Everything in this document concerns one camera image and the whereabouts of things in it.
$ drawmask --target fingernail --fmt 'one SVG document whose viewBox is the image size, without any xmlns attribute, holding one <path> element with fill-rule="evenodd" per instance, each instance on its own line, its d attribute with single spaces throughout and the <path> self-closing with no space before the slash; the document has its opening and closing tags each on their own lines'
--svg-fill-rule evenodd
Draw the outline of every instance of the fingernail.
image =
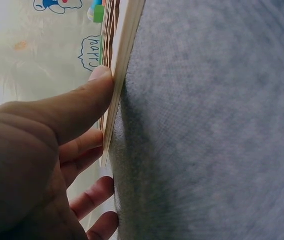
<svg viewBox="0 0 284 240">
<path fill-rule="evenodd" d="M 89 77 L 89 81 L 94 80 L 94 79 L 98 79 L 104 74 L 110 75 L 111 74 L 110 72 L 111 72 L 111 70 L 108 67 L 100 65 L 97 68 L 95 68 L 94 71 L 91 73 L 91 75 Z"/>
</svg>

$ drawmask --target blue cartoon cat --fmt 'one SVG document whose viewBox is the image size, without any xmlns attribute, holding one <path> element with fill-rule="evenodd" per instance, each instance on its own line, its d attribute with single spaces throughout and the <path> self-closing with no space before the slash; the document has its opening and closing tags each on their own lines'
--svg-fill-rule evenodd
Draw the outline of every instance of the blue cartoon cat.
<svg viewBox="0 0 284 240">
<path fill-rule="evenodd" d="M 66 9 L 80 9 L 82 5 L 82 0 L 34 0 L 35 10 L 50 9 L 56 14 L 64 14 Z"/>
</svg>

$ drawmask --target white mat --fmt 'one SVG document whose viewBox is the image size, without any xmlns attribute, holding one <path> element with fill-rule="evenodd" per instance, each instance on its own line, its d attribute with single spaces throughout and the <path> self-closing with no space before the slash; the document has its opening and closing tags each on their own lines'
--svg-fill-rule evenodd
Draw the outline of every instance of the white mat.
<svg viewBox="0 0 284 240">
<path fill-rule="evenodd" d="M 55 96 L 98 64 L 90 0 L 0 0 L 0 104 Z"/>
</svg>

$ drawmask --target gray fabric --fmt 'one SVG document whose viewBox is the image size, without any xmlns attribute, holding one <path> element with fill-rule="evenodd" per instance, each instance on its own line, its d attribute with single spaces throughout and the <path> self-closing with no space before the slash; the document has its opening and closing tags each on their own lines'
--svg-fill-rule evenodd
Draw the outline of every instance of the gray fabric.
<svg viewBox="0 0 284 240">
<path fill-rule="evenodd" d="M 147 0 L 110 159 L 122 240 L 284 240 L 284 0 Z"/>
</svg>

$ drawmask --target finger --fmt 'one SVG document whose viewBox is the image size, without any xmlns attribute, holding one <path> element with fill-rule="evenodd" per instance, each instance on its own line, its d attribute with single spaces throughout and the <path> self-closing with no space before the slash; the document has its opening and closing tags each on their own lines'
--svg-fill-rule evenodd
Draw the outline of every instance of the finger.
<svg viewBox="0 0 284 240">
<path fill-rule="evenodd" d="M 78 138 L 60 146 L 60 163 L 72 161 L 89 149 L 102 146 L 103 133 L 95 128 L 89 129 Z"/>
<path fill-rule="evenodd" d="M 88 150 L 84 155 L 75 159 L 74 161 L 68 161 L 61 164 L 61 170 L 64 176 L 65 184 L 69 187 L 77 176 L 91 166 L 97 159 L 103 154 L 103 147 L 97 147 Z"/>
<path fill-rule="evenodd" d="M 70 207 L 80 221 L 97 206 L 109 199 L 114 193 L 114 181 L 110 176 L 104 176 L 87 191 L 70 203 Z"/>
<path fill-rule="evenodd" d="M 108 240 L 118 227 L 118 216 L 113 211 L 101 215 L 96 223 L 87 231 L 89 240 Z"/>
<path fill-rule="evenodd" d="M 111 71 L 99 66 L 90 81 L 76 90 L 34 102 L 7 103 L 0 112 L 47 126 L 58 144 L 63 145 L 85 133 L 101 117 L 110 104 L 113 89 Z"/>
</svg>

